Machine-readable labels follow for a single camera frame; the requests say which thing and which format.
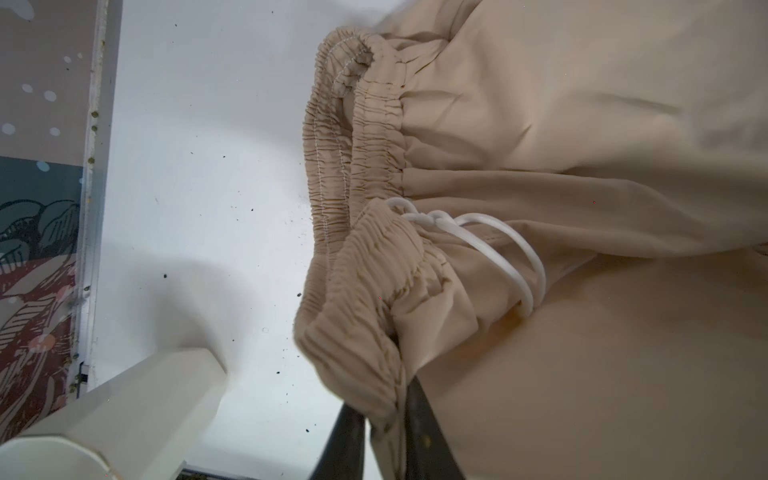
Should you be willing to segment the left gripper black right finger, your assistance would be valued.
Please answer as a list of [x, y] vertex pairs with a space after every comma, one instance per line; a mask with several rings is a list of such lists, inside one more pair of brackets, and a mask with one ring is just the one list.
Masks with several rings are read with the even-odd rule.
[[405, 412], [406, 480], [464, 480], [428, 398], [415, 377]]

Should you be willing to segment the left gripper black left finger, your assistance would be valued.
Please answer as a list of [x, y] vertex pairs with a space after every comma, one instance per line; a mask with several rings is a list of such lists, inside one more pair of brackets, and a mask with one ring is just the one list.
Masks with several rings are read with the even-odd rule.
[[309, 480], [362, 480], [365, 430], [365, 417], [343, 404]]

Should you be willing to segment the beige drawstring shorts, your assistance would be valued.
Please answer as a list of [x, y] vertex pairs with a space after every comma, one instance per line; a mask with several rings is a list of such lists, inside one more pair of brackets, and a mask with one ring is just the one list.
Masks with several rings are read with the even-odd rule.
[[320, 44], [295, 340], [406, 474], [767, 475], [767, 5], [416, 1]]

